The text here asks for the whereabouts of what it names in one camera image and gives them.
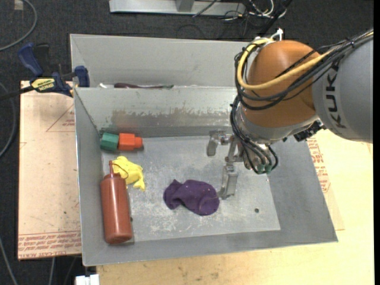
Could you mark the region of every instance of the black carpet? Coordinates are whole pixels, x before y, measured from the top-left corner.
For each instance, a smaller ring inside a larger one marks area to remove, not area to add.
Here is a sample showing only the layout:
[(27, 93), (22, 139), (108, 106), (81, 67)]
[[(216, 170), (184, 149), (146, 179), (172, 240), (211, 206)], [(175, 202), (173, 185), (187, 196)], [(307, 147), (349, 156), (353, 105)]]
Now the black carpet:
[[(31, 78), (17, 58), (17, 50), (27, 42), (50, 44), (51, 63), (70, 71), (69, 34), (108, 34), (183, 39), (252, 40), (259, 29), (239, 21), (225, 23), (218, 18), (187, 15), (110, 14), (109, 0), (29, 0), (37, 9), (38, 23), (22, 43), (0, 52), (0, 82), (16, 91), (20, 80)], [(12, 1), (0, 1), (0, 47), (22, 36), (33, 23), (33, 12), (14, 11)], [(284, 18), (268, 31), (281, 27), (285, 38), (313, 48), (329, 45), (373, 27), (373, 0), (294, 0)], [(19, 119), (19, 99), (14, 99)], [(0, 102), (0, 151), (11, 132), (12, 109), (9, 101)], [(47, 284), (51, 259), (19, 262), (17, 248), (18, 136), (0, 159), (0, 235), (11, 268), (19, 284)], [(53, 284), (62, 284), (72, 258), (57, 258)], [(80, 260), (72, 275), (82, 274)], [(0, 256), (0, 284), (12, 284)]]

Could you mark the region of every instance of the gray metal stand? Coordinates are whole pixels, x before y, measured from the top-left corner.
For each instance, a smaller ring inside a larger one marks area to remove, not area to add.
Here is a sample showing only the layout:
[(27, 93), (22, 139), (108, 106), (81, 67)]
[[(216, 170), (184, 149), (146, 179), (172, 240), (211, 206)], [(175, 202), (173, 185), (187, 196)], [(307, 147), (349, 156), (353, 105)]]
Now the gray metal stand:
[[(138, 12), (153, 14), (195, 15), (208, 7), (213, 0), (110, 0), (110, 12)], [(223, 16), (229, 11), (244, 12), (242, 4), (215, 2), (203, 15)]]

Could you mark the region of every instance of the wire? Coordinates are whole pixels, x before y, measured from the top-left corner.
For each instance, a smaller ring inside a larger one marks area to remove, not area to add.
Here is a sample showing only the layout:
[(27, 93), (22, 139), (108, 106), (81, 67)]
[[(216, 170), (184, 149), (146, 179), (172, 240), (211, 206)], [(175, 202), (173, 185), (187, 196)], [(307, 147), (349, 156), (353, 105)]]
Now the wire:
[(4, 261), (5, 261), (5, 265), (7, 266), (9, 275), (12, 278), (13, 284), (18, 285), (17, 280), (14, 277), (10, 262), (8, 261), (7, 255), (5, 254), (5, 249), (4, 249), (4, 245), (2, 244), (1, 236), (0, 236), (0, 249), (1, 249), (2, 257), (4, 258)]
[(55, 266), (55, 258), (53, 258), (52, 260), (52, 266), (50, 268), (50, 277), (49, 277), (48, 285), (52, 285), (52, 282), (53, 282), (54, 266)]
[[(6, 93), (8, 93), (7, 88), (4, 87), (4, 85), (1, 82), (0, 82), (0, 87)], [(0, 151), (0, 159), (5, 154), (5, 152), (8, 151), (9, 147), (11, 146), (11, 144), (12, 144), (12, 142), (13, 142), (15, 136), (16, 136), (16, 129), (17, 129), (16, 106), (14, 104), (13, 99), (9, 99), (9, 101), (11, 102), (11, 108), (12, 108), (12, 130), (11, 130), (11, 134), (9, 135), (7, 143), (5, 144), (5, 146), (3, 147), (3, 149)]]
[[(253, 0), (248, 0), (250, 6), (253, 7), (254, 9), (254, 12), (253, 11), (248, 11), (248, 14), (249, 15), (253, 15), (253, 16), (257, 16), (257, 17), (262, 17), (262, 18), (274, 18), (271, 14), (274, 12), (275, 10), (275, 3), (273, 0), (269, 0), (270, 2), (270, 10), (266, 10), (266, 11), (262, 11), (260, 10), (257, 5), (254, 3)], [(286, 14), (286, 9), (278, 16), (278, 18), (282, 18), (284, 15)]]
[(202, 9), (201, 11), (199, 11), (198, 13), (196, 13), (194, 16), (192, 16), (193, 18), (203, 14), (204, 12), (206, 12), (206, 10), (208, 10), (209, 8), (211, 8), (218, 0), (213, 0), (209, 5), (207, 5), (204, 9)]
[(69, 280), (69, 277), (70, 277), (70, 273), (71, 273), (71, 270), (72, 268), (74, 267), (74, 264), (75, 264), (75, 261), (77, 260), (76, 257), (74, 257), (74, 259), (72, 260), (71, 262), (71, 265), (69, 267), (69, 270), (67, 271), (67, 274), (66, 274), (66, 277), (65, 277), (65, 280), (63, 282), (63, 285), (66, 285), (67, 284), (67, 281)]
[(297, 73), (300, 73), (301, 71), (306, 71), (303, 75), (301, 75), (290, 87), (288, 87), (285, 91), (279, 92), (276, 95), (269, 96), (269, 97), (260, 97), (260, 98), (254, 98), (254, 97), (248, 97), (243, 92), (240, 92), (240, 94), (244, 97), (247, 97), (252, 100), (267, 100), (267, 99), (275, 99), (279, 96), (282, 96), (283, 94), (287, 94), (288, 92), (294, 90), (296, 87), (300, 86), (302, 83), (305, 83), (308, 79), (312, 77), (316, 72), (320, 71), (322, 68), (326, 67), (326, 64), (330, 64), (331, 62), (335, 61), (338, 58), (341, 58), (348, 50), (354, 49), (353, 47), (355, 45), (360, 45), (363, 41), (367, 41), (369, 37), (373, 37), (373, 29), (369, 32), (360, 34), (351, 40), (347, 40), (337, 47), (334, 47), (327, 52), (323, 53), (322, 55), (313, 58), (312, 60), (297, 66), (296, 68), (291, 69), (290, 71), (285, 71), (285, 74), (280, 75), (279, 77), (276, 77), (275, 79), (268, 81), (266, 83), (260, 84), (260, 85), (248, 85), (247, 83), (244, 83), (242, 79), (242, 73), (243, 73), (243, 66), (246, 62), (246, 59), (251, 52), (252, 49), (257, 48), (258, 46), (261, 46), (265, 42), (268, 42), (268, 39), (258, 39), (254, 40), (251, 44), (249, 44), (246, 48), (244, 48), (241, 57), (237, 57), (237, 70), (236, 70), (236, 79), (239, 85), (244, 90), (262, 90), (265, 88), (268, 88), (270, 86), (274, 86), (286, 79), (289, 79), (290, 77), (294, 76)]
[(34, 30), (34, 28), (36, 27), (37, 25), (37, 21), (38, 21), (38, 16), (37, 16), (37, 11), (35, 9), (35, 7), (33, 6), (32, 3), (30, 3), (28, 0), (21, 0), (23, 2), (25, 2), (27, 5), (30, 6), (30, 8), (33, 10), (33, 13), (34, 13), (34, 21), (33, 21), (33, 25), (31, 26), (31, 28), (29, 29), (29, 31), (24, 35), (22, 36), (21, 38), (17, 39), (16, 41), (6, 45), (6, 46), (3, 46), (3, 47), (0, 47), (0, 52), (3, 51), (3, 50), (6, 50), (6, 49), (9, 49), (11, 48), (12, 46), (15, 46), (17, 45), (18, 43), (20, 43), (21, 41), (23, 41), (26, 37), (28, 37)]

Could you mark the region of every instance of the red plastic bottle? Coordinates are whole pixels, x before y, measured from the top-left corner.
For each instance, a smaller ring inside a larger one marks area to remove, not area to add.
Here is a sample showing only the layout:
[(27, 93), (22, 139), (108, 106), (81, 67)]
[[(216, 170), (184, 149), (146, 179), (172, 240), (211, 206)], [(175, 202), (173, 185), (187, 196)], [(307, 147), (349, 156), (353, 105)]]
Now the red plastic bottle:
[(124, 180), (118, 173), (114, 174), (111, 160), (109, 170), (110, 173), (100, 183), (104, 236), (107, 243), (119, 244), (133, 237), (128, 193)]

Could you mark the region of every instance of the purple sock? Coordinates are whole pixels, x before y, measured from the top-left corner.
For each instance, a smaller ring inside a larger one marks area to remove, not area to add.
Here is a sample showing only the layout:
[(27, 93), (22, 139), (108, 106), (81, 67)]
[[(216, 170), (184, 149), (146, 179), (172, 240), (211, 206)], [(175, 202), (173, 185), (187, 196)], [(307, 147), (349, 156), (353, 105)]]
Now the purple sock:
[(184, 205), (200, 216), (208, 216), (218, 210), (219, 197), (208, 183), (188, 179), (183, 184), (174, 180), (164, 191), (166, 205), (175, 209)]

